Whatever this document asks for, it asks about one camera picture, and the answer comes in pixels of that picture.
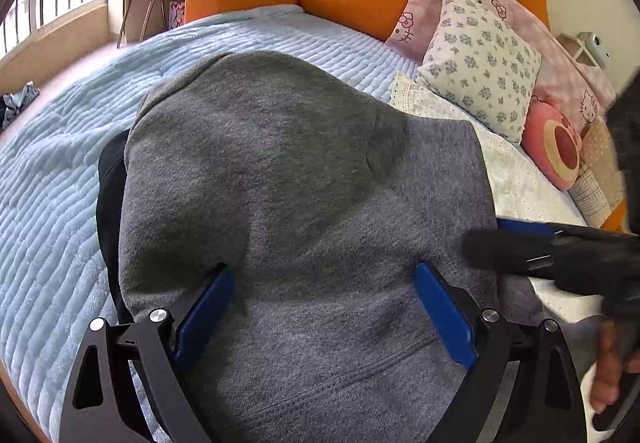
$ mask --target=quilted bedspread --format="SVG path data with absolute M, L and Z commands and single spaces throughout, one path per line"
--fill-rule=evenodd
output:
M 136 46 L 65 90 L 0 150 L 0 358 L 53 441 L 88 323 L 116 320 L 95 225 L 103 146 L 156 84 L 214 53 L 258 49 L 292 54 L 387 102 L 396 71 L 416 67 L 298 6 L 232 12 Z

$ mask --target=gray fleece fabric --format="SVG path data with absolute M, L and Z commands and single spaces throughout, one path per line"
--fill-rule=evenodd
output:
M 415 294 L 420 261 L 483 307 L 542 319 L 527 279 L 462 260 L 462 233 L 496 226 L 467 122 L 406 115 L 283 54 L 220 54 L 146 97 L 125 162 L 134 317 L 219 262 L 235 274 L 186 376 L 222 441 L 425 441 L 465 372 Z

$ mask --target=white pillow with blue flowers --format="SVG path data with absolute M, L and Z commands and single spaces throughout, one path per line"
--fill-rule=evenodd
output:
M 418 82 L 518 145 L 541 59 L 474 0 L 443 0 Z

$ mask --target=chair leg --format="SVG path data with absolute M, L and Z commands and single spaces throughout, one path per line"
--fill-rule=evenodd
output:
M 164 9 L 164 0 L 160 0 L 160 4 L 162 5 L 162 19 L 164 20 L 164 30 L 168 32 L 169 23 L 166 20 L 166 10 Z
M 145 22 L 142 25 L 142 33 L 140 33 L 140 42 L 144 41 L 145 39 L 146 26 L 149 24 L 149 17 L 151 17 L 151 10 L 154 9 L 155 2 L 156 0 L 151 0 L 151 2 L 149 3 L 149 8 L 146 11 Z
M 124 17 L 122 18 L 122 26 L 120 27 L 120 35 L 118 36 L 118 44 L 116 45 L 116 49 L 120 47 L 120 43 L 122 42 L 122 36 L 124 35 L 124 27 L 127 23 L 129 10 L 131 9 L 131 0 L 124 0 L 124 5 L 125 5 Z

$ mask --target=pink round pillow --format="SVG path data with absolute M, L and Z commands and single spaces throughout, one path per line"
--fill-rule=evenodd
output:
M 556 187 L 564 191 L 574 185 L 582 139 L 560 111 L 545 102 L 532 100 L 521 145 Z

